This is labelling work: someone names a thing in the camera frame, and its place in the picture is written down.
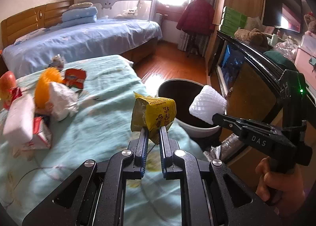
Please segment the right hand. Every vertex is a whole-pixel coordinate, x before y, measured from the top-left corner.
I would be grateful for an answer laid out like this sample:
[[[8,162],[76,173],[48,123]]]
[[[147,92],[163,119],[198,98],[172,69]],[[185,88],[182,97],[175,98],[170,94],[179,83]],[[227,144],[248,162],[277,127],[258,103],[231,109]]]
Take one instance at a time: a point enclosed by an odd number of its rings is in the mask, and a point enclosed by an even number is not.
[[[271,198],[270,188],[279,193],[273,197],[272,203],[279,216],[286,217],[300,209],[305,201],[304,183],[299,165],[295,165],[292,174],[272,172],[269,166],[270,158],[266,157],[256,167],[260,176],[256,194],[263,200]]]

